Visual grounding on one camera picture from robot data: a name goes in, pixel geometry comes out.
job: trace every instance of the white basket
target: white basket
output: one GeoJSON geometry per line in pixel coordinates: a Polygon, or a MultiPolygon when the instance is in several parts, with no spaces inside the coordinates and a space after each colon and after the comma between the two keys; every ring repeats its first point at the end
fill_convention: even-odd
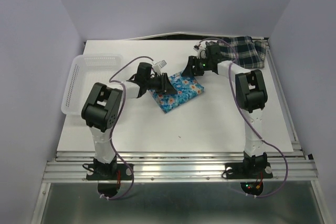
{"type": "Polygon", "coordinates": [[[67,115],[80,115],[93,84],[109,83],[122,66],[121,55],[79,55],[73,61],[65,87],[61,110],[67,115]]]}

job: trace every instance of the checkered fabric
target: checkered fabric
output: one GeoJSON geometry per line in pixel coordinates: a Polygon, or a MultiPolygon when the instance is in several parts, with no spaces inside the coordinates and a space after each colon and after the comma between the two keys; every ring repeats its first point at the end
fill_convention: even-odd
{"type": "MultiPolygon", "coordinates": [[[[238,53],[237,65],[247,69],[263,68],[265,66],[266,43],[262,41],[253,42],[249,36],[235,38],[224,37],[222,40],[235,48],[238,53]]],[[[216,42],[211,41],[208,43],[212,45],[216,42]]],[[[233,60],[235,58],[235,54],[226,44],[219,41],[219,46],[221,47],[221,53],[225,60],[233,60]]]]}

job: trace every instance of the gray floor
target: gray floor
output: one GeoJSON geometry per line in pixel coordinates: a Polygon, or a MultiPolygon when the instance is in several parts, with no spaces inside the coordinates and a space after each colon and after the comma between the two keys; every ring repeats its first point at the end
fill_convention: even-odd
{"type": "MultiPolygon", "coordinates": [[[[264,193],[278,186],[265,183],[264,193]]],[[[322,223],[310,182],[287,182],[265,199],[229,187],[239,189],[240,184],[134,185],[126,199],[106,201],[99,198],[96,184],[54,184],[42,223],[322,223]]]]}

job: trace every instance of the gray wall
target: gray wall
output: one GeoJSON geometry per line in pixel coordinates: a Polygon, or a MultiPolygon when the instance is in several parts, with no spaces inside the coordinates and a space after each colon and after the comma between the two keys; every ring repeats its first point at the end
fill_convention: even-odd
{"type": "Polygon", "coordinates": [[[290,0],[62,0],[85,39],[172,31],[270,36],[290,0]]]}
{"type": "Polygon", "coordinates": [[[336,219],[335,17],[335,0],[291,0],[270,45],[300,143],[316,160],[336,219]]]}
{"type": "Polygon", "coordinates": [[[60,0],[0,0],[0,223],[30,223],[82,43],[60,0]]]}

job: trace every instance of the blue floral fabric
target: blue floral fabric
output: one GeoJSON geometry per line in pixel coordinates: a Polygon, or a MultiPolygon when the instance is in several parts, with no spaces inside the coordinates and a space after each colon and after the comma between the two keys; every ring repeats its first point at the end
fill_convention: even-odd
{"type": "Polygon", "coordinates": [[[161,95],[153,90],[149,91],[164,113],[204,92],[204,87],[198,84],[194,77],[182,77],[181,73],[179,72],[169,77],[171,84],[177,90],[177,94],[161,95]]]}

